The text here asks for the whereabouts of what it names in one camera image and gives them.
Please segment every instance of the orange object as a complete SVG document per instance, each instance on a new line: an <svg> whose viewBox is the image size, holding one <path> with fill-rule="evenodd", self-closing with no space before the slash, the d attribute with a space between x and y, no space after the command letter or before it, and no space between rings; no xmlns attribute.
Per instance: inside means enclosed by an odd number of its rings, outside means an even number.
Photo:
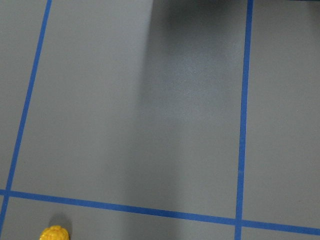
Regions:
<svg viewBox="0 0 320 240"><path fill-rule="evenodd" d="M39 240L69 240L69 233L63 227L55 225L43 230Z"/></svg>

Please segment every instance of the vertical blue line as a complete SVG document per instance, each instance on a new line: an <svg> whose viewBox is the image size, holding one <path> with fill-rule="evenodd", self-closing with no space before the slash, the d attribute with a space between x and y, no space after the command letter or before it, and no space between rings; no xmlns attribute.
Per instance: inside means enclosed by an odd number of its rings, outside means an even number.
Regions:
<svg viewBox="0 0 320 240"><path fill-rule="evenodd" d="M22 141L22 137L23 137L23 133L24 133L26 120L27 120L31 95L32 95L32 91L33 91L34 83L35 83L35 79L36 79L41 49L42 49L42 45L44 42L47 22L48 22L49 13L50 13L51 2L52 2L52 0L47 0L47 2L46 2L42 25L41 25L41 30L40 30L39 39L38 39L36 52L35 52L35 56L34 56L32 71L31 71L31 75L30 75L29 85L28 85L28 89L26 92L26 96L25 96L20 125L19 125L17 136L16 136L14 150L13 150L9 175L8 175L7 182L6 182L5 193L4 193L4 198L3 198L1 213L0 213L0 237L1 237L2 229L3 229L3 225L4 225L4 221L5 221L5 216L6 216L6 212L7 212L8 203L9 203L9 192L11 191L12 183L14 180L20 145L21 145L21 141Z"/></svg>
<svg viewBox="0 0 320 240"><path fill-rule="evenodd" d="M244 178L245 178L245 159L246 159L246 131L247 131L247 101L248 101L248 81L250 67L250 44L251 28L254 0L248 0L246 9L242 91L241 91L241 113L240 113L240 138L239 138L239 158L238 158L238 179L236 190L235 207L235 230L234 240L241 240L242 232L242 213L244 200Z"/></svg>

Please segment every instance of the blue grid line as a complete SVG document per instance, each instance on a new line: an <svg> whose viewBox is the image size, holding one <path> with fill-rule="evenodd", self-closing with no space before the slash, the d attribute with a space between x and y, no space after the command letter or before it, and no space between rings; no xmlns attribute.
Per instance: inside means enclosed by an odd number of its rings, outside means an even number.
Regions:
<svg viewBox="0 0 320 240"><path fill-rule="evenodd" d="M243 202L244 202L244 178L245 178L245 160L246 160L247 101L248 101L248 82L249 82L249 67L250 67L250 44L251 44L253 5L254 5L254 0L248 0L247 9L246 9L243 72L242 72L240 137L239 137L239 158L238 158L238 178L237 178L237 189L236 189L234 240L241 240L241 235L242 235L241 234L242 213L243 213Z"/></svg>
<svg viewBox="0 0 320 240"><path fill-rule="evenodd" d="M11 190L12 183L14 180L20 145L21 145L23 134L24 134L24 128L25 128L25 124L26 124L26 120L27 120L31 95L32 95L32 91L33 91L34 83L35 83L35 79L36 79L41 49L42 49L42 45L43 45L44 37L45 37L45 33L46 33L46 27L47 27L47 22L48 22L48 18L49 18L51 2L52 2L52 0L47 0L47 2L46 2L44 14L43 14L43 19L42 19L42 24L41 24L41 29L40 29L40 34L39 34L39 38L38 38L38 43L36 46L33 66L32 66L32 70L31 70L29 85L28 85L28 89L26 92L24 106L23 106L23 110L22 110L22 114L21 114L21 120L20 120L20 124L19 124L19 129L18 129L18 133L16 136L15 145L14 145L10 170L9 170L9 174L8 174L8 178L7 178L7 182L6 182L6 187L5 187L6 192L4 192L4 198L3 198L1 213L0 213L0 237L1 237L2 229L3 229L3 225L4 225L4 221L5 221L5 216L6 216L6 212L7 212L7 207L8 207L8 203L9 203L9 192Z"/></svg>
<svg viewBox="0 0 320 240"><path fill-rule="evenodd" d="M231 225L231 226L235 226L237 224L236 219L227 218L227 217L209 216L209 215L201 215L201 214L195 214L195 213L186 213L186 212L168 211L168 210L160 210L160 209L137 207L137 206L120 205L120 204L114 204L114 203L81 200L81 199L75 199L75 198L34 194L34 193L21 192L21 191L8 191L8 195L13 198L28 199L28 200L34 200L34 201L66 204L66 205L79 206L79 207L112 210L112 211L119 211L119 212L174 218L174 219L191 220L191 221L198 221L198 222L207 222L207 223L213 223L213 224L224 224L224 225ZM264 230L273 230L273 231L280 231L280 232L320 236L320 228L313 228L313 227L294 226L294 225L260 222L260 221L252 221L252 220L241 220L241 226L246 228L264 229Z"/></svg>

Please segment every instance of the gray surface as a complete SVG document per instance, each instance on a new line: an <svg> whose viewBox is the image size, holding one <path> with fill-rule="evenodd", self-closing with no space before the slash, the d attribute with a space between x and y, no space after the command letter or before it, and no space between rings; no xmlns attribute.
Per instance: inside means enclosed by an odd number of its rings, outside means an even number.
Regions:
<svg viewBox="0 0 320 240"><path fill-rule="evenodd" d="M153 5L52 3L14 190L235 216L246 3Z"/></svg>
<svg viewBox="0 0 320 240"><path fill-rule="evenodd" d="M242 229L242 240L319 240L319 236L298 234L292 232L270 231L264 229Z"/></svg>
<svg viewBox="0 0 320 240"><path fill-rule="evenodd" d="M320 228L319 22L320 2L255 1L245 219Z"/></svg>
<svg viewBox="0 0 320 240"><path fill-rule="evenodd" d="M45 2L0 3L0 189L6 187Z"/></svg>
<svg viewBox="0 0 320 240"><path fill-rule="evenodd" d="M234 238L234 227L228 225L11 198L1 239L38 239L51 225L65 227L72 240Z"/></svg>

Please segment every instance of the horizontal blue line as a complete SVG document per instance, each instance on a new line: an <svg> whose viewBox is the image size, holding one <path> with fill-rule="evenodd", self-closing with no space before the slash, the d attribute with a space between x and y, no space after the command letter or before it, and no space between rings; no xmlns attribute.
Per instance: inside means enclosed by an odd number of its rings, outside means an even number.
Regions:
<svg viewBox="0 0 320 240"><path fill-rule="evenodd" d="M242 220L242 226L247 228L266 229L266 230L275 230L275 231L282 231L282 232L289 232L289 233L320 236L320 229L312 228L312 227L292 226L292 225L284 225L284 224L277 224L277 223L249 221L249 220Z"/></svg>
<svg viewBox="0 0 320 240"><path fill-rule="evenodd" d="M120 211L120 212L127 212L127 213L153 215L153 216L175 218L175 219L193 220L193 221L215 223L215 224L235 225L234 219L226 218L226 217L200 215L200 214L194 214L194 213L168 211L168 210L152 209L152 208L137 207L137 206L119 205L119 204L105 203L105 202L98 202L98 201L88 201L88 200L80 200L80 199L65 198L65 197L58 197L58 196L40 195L40 194L26 193L26 192L20 192L20 191L11 191L9 195L11 197L22 198L22 199L38 200L38 201L59 203L59 204L68 204L68 205L90 207L90 208L96 208L96 209L105 209L105 210L113 210L113 211Z"/></svg>

